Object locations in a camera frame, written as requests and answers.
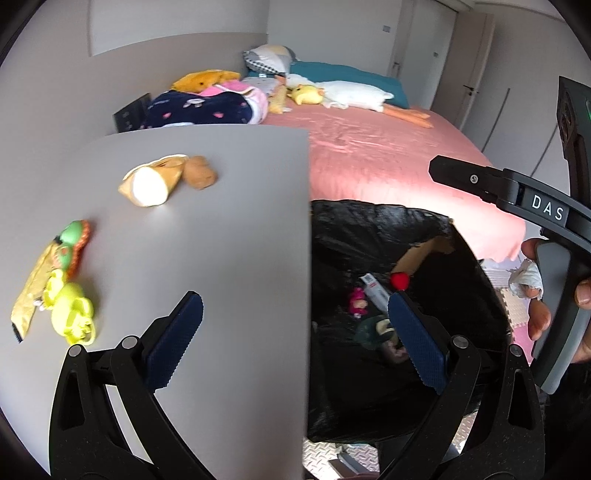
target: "orange stuffed toy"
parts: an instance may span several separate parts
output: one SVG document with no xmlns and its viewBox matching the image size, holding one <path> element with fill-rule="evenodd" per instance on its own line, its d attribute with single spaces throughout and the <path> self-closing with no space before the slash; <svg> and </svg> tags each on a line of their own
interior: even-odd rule
<svg viewBox="0 0 591 480">
<path fill-rule="evenodd" d="M 206 88 L 217 83 L 230 80 L 239 80 L 240 74 L 228 70 L 205 70 L 203 72 L 189 73 L 173 83 L 171 90 L 186 93 L 201 93 Z"/>
</svg>

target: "human hand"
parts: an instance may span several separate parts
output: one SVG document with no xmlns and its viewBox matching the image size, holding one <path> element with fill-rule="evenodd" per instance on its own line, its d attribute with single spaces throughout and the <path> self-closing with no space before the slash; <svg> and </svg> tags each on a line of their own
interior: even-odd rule
<svg viewBox="0 0 591 480">
<path fill-rule="evenodd" d="M 521 244 L 521 251 L 527 258 L 535 260 L 535 248 L 541 241 L 540 238 L 526 240 Z M 552 323 L 550 309 L 535 298 L 540 293 L 537 288 L 528 288 L 525 293 L 532 299 L 530 301 L 530 321 L 527 324 L 528 334 L 532 340 L 538 340 Z M 579 308 L 591 310 L 591 278 L 579 283 L 574 294 L 574 300 Z M 591 323 L 587 327 L 583 340 L 574 355 L 573 363 L 589 360 L 591 360 Z"/>
</svg>

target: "cardboard piece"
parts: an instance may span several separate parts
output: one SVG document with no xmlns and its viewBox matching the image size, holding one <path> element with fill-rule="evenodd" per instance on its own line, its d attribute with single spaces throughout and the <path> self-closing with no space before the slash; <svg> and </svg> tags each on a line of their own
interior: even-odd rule
<svg viewBox="0 0 591 480">
<path fill-rule="evenodd" d="M 405 272 L 408 275 L 413 275 L 432 252 L 449 255 L 453 251 L 454 248 L 449 239 L 444 236 L 436 236 L 423 244 L 409 248 L 402 258 L 398 260 L 398 263 L 392 269 L 392 273 Z"/>
</svg>

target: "pink toy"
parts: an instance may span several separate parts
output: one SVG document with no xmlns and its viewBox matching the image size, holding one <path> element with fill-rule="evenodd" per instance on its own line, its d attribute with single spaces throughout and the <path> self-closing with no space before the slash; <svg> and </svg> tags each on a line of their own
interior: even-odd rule
<svg viewBox="0 0 591 480">
<path fill-rule="evenodd" d="M 355 318 L 361 318 L 367 314 L 368 302 L 365 300 L 365 293 L 360 287 L 355 287 L 349 296 L 349 313 Z"/>
</svg>

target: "teal pillow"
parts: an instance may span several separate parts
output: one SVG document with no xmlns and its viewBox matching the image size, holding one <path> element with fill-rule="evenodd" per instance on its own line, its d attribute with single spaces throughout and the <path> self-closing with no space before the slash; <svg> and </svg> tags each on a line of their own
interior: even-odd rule
<svg viewBox="0 0 591 480">
<path fill-rule="evenodd" d="M 347 65 L 332 65 L 320 61 L 297 61 L 291 66 L 290 73 L 297 73 L 315 83 L 344 80 L 346 82 L 373 85 L 382 89 L 384 92 L 394 94 L 394 98 L 386 100 L 386 103 L 399 106 L 400 108 L 410 108 L 402 85 L 395 78 L 385 77 L 377 73 L 364 72 L 363 70 L 348 67 Z"/>
</svg>

